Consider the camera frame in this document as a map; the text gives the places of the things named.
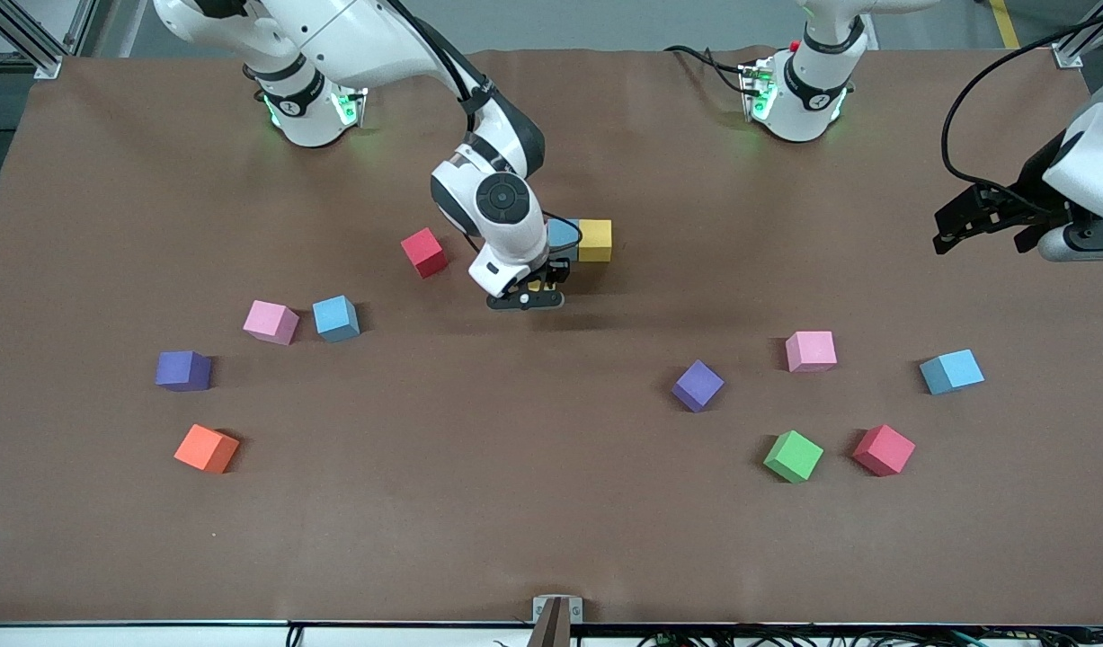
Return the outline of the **purple foam cube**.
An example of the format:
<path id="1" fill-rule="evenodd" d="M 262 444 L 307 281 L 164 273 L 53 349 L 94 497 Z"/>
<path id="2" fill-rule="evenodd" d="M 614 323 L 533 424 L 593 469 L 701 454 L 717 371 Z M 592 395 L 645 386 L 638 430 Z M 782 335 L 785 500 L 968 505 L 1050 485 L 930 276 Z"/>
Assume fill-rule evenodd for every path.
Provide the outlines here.
<path id="1" fill-rule="evenodd" d="M 157 386 L 169 392 L 205 392 L 210 389 L 211 359 L 195 351 L 164 351 L 156 364 Z"/>
<path id="2" fill-rule="evenodd" d="M 690 412 L 706 410 L 716 393 L 724 388 L 722 377 L 702 360 L 692 363 L 672 386 L 672 393 L 678 398 L 684 408 Z"/>

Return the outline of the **brown table cover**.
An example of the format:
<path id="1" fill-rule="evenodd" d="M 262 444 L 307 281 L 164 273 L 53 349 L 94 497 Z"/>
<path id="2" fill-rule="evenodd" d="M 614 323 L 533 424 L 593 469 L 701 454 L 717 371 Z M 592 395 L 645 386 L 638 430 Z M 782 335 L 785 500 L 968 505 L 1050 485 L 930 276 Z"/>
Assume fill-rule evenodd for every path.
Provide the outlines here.
<path id="1" fill-rule="evenodd" d="M 932 250 L 947 106 L 990 50 L 880 50 L 806 145 L 662 53 L 485 52 L 546 131 L 544 208 L 608 218 L 566 304 L 494 313 L 431 201 L 462 114 L 371 91 L 303 150 L 231 60 L 79 58 L 0 173 L 0 621 L 1103 624 L 1103 262 Z M 447 254 L 421 279 L 400 242 Z M 361 335 L 317 335 L 345 295 Z M 292 343 L 242 326 L 254 300 Z M 789 373 L 833 332 L 838 365 Z M 920 364 L 985 381 L 929 393 Z M 154 384 L 164 351 L 210 389 Z M 702 360 L 724 388 L 690 412 Z M 173 459 L 193 423 L 225 474 Z M 898 475 L 852 459 L 891 425 Z M 805 483 L 763 459 L 823 447 Z"/>

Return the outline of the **pink foam cube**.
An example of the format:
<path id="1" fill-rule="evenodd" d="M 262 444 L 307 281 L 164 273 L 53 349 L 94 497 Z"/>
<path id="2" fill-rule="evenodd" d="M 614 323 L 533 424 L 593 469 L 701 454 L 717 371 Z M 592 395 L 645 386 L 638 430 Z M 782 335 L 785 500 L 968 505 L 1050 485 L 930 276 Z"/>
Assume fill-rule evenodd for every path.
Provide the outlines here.
<path id="1" fill-rule="evenodd" d="M 789 373 L 824 373 L 838 365 L 833 332 L 797 331 L 785 342 Z"/>
<path id="2" fill-rule="evenodd" d="M 291 308 L 266 300 L 254 300 L 242 328 L 255 339 L 288 347 L 298 324 L 299 315 Z"/>

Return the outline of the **green foam cube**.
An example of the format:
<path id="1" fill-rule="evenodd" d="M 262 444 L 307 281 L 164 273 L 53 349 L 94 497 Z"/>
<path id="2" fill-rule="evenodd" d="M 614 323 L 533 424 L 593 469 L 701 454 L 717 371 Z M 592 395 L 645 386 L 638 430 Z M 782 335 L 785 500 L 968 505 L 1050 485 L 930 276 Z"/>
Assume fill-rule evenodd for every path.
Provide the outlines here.
<path id="1" fill-rule="evenodd" d="M 805 483 L 814 474 L 823 452 L 823 447 L 797 430 L 789 430 L 777 436 L 763 465 L 788 483 Z"/>

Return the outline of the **orange foam cube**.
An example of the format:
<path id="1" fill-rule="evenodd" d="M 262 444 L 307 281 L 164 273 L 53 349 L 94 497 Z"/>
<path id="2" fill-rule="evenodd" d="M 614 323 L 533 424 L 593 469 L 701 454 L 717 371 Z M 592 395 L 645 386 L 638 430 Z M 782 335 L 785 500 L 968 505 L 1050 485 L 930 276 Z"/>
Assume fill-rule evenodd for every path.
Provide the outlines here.
<path id="1" fill-rule="evenodd" d="M 225 474 L 239 446 L 239 439 L 193 423 L 174 451 L 173 459 L 206 474 Z"/>

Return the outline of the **aluminium frame post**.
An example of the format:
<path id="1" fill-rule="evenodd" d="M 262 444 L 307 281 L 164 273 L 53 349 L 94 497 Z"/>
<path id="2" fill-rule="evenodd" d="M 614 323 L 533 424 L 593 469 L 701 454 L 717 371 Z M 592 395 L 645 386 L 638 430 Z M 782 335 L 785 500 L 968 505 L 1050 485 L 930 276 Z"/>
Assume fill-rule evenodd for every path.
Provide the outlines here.
<path id="1" fill-rule="evenodd" d="M 1090 8 L 1073 32 L 1053 42 L 1051 50 L 1058 68 L 1081 68 L 1081 55 L 1103 46 L 1103 0 Z"/>
<path id="2" fill-rule="evenodd" d="M 101 0 L 0 0 L 0 71 L 58 77 L 63 58 L 85 48 Z"/>

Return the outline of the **red foam cube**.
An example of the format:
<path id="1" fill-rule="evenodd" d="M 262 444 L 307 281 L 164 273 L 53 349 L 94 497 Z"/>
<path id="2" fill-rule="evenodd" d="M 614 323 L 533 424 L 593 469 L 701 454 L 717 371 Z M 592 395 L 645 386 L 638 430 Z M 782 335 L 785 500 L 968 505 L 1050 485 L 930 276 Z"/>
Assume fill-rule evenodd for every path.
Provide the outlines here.
<path id="1" fill-rule="evenodd" d="M 914 447 L 914 442 L 893 427 L 876 425 L 863 435 L 852 459 L 875 476 L 898 475 L 912 459 Z"/>
<path id="2" fill-rule="evenodd" d="M 428 226 L 404 238 L 400 246 L 408 261 L 413 263 L 416 274 L 421 279 L 440 273 L 449 265 L 443 246 Z"/>

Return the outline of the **blue foam cube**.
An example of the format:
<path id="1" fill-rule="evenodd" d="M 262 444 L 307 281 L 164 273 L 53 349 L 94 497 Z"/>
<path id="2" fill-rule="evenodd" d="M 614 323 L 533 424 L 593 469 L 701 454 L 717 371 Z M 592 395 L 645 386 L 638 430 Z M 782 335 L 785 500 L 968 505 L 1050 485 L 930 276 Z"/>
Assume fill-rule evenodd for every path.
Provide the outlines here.
<path id="1" fill-rule="evenodd" d="M 954 393 L 985 381 L 977 358 L 970 349 L 930 358 L 920 364 L 920 373 L 929 393 Z"/>
<path id="2" fill-rule="evenodd" d="M 345 295 L 318 300 L 312 312 L 317 335 L 326 342 L 342 342 L 361 335 L 358 313 Z"/>
<path id="3" fill-rule="evenodd" d="M 577 245 L 581 239 L 577 220 L 547 219 L 548 258 L 552 261 L 577 261 Z"/>

